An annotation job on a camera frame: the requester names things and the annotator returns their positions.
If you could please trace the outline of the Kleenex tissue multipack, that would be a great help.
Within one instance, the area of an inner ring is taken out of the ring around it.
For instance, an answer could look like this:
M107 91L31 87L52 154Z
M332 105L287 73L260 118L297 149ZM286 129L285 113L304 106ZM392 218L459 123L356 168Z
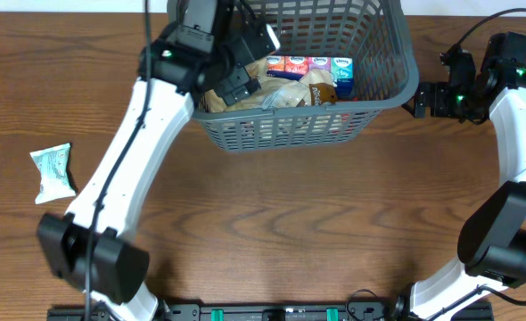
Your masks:
M330 84L339 100L349 100L354 95L354 66L349 57L269 55L267 75L307 85Z

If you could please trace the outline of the cream snack pouch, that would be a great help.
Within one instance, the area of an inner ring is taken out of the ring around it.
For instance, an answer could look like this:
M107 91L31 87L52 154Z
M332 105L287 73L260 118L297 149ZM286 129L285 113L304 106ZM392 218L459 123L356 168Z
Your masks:
M266 58L259 59L246 65L245 70L250 79L256 79L263 83L268 82L269 80L269 76L267 75L268 63Z

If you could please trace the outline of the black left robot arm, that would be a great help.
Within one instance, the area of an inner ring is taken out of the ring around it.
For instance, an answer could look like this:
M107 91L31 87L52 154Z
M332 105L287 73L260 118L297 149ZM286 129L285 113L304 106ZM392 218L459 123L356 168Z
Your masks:
M124 119L88 185L62 217L46 214L37 238L54 276L114 320L162 320L167 304L145 278L147 251L132 244L144 200L169 147L201 97L234 104L259 84L247 66L274 54L279 40L246 1L187 1L154 37L147 35Z

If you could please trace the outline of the dried mushroom pouch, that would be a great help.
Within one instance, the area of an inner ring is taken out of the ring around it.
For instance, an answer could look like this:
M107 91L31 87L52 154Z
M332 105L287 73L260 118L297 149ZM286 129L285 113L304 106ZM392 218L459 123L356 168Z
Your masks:
M299 82L307 89L300 103L301 106L321 106L338 101L332 75L328 70L310 70Z

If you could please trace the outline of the mint green snack packet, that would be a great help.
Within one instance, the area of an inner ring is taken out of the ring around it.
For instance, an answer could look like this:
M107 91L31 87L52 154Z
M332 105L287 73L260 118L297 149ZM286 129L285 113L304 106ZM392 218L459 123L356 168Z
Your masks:
M29 155L40 172L39 193L35 204L76 195L67 172L70 143L34 151Z

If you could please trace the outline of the tan paper bag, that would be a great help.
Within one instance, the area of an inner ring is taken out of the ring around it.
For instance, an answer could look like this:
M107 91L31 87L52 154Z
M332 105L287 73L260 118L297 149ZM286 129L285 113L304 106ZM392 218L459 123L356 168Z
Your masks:
M201 101L204 111L221 113L250 109L282 109L311 105L310 89L299 81L285 78L259 77L261 89L239 103L227 106L214 90L206 93Z

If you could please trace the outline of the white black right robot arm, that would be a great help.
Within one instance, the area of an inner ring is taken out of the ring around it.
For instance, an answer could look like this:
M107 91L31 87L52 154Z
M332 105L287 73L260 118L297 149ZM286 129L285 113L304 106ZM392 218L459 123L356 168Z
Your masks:
M389 320L491 320L486 296L515 306L507 289L526 284L526 36L498 33L482 65L459 44L440 57L446 82L424 82L407 108L416 118L490 121L497 138L499 188L465 221L456 256L400 294Z

